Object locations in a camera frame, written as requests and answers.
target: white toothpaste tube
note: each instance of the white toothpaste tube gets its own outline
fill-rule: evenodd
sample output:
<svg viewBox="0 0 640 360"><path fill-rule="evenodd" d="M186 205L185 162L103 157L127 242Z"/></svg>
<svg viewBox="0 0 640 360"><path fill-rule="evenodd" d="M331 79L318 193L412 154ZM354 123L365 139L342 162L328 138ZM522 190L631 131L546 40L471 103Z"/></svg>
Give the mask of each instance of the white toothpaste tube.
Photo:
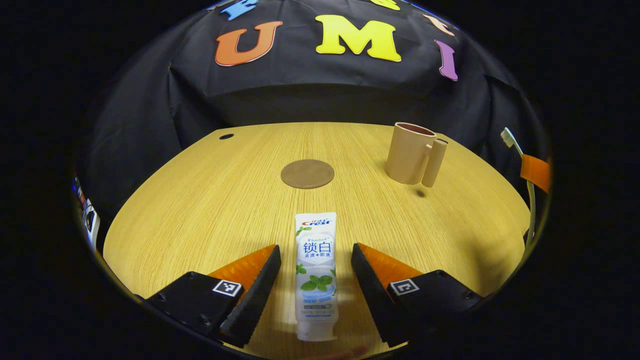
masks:
<svg viewBox="0 0 640 360"><path fill-rule="evenodd" d="M296 320L298 339L335 340L335 213L296 215Z"/></svg>

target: mug handle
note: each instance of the mug handle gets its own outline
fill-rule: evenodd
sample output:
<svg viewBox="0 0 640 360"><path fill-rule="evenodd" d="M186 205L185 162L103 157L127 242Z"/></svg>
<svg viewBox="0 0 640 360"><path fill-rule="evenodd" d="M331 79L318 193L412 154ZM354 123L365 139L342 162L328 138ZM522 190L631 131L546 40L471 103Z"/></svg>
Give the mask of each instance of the mug handle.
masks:
<svg viewBox="0 0 640 360"><path fill-rule="evenodd" d="M447 144L448 142L443 139L436 139L433 141L433 145L427 144L425 146L424 150L429 156L429 160L427 168L424 170L424 176L422 176L422 184L428 188L433 187L433 183L436 181L444 158L444 152L447 150Z"/></svg>

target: mug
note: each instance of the mug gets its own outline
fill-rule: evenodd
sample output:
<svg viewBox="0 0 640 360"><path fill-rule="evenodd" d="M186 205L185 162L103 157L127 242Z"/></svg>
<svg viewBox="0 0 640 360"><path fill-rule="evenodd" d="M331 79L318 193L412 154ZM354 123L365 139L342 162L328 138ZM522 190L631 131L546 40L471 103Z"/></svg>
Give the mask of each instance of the mug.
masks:
<svg viewBox="0 0 640 360"><path fill-rule="evenodd" d="M424 127L396 122L385 171L403 184L432 187L436 180L447 142Z"/></svg>

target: wooden table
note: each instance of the wooden table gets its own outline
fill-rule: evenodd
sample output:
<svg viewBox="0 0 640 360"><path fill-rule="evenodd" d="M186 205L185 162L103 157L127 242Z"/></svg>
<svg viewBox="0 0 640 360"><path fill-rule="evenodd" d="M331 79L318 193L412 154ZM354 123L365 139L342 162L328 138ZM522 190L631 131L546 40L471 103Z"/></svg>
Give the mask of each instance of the wooden table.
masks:
<svg viewBox="0 0 640 360"><path fill-rule="evenodd" d="M214 131L138 188L117 214L104 258L145 298L189 270L208 274L277 243L282 267L251 342L242 351L297 359L369 345L388 350L351 269L360 241L424 272L443 269L480 295L516 268L529 210L516 190L473 152L449 141L434 187L389 178L392 126L300 122ZM233 137L219 137L233 133ZM335 169L329 184L302 190L280 179L312 158ZM338 340L296 339L294 215L336 211Z"/></svg>

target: round coaster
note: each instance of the round coaster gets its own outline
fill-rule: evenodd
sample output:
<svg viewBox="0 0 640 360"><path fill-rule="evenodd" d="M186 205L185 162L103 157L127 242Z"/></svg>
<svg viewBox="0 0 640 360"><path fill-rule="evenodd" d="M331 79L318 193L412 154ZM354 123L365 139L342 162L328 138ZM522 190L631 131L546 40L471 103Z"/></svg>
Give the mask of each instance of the round coaster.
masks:
<svg viewBox="0 0 640 360"><path fill-rule="evenodd" d="M328 184L334 175L331 165L324 161L305 159L294 161L282 168L280 178L294 188L313 189Z"/></svg>

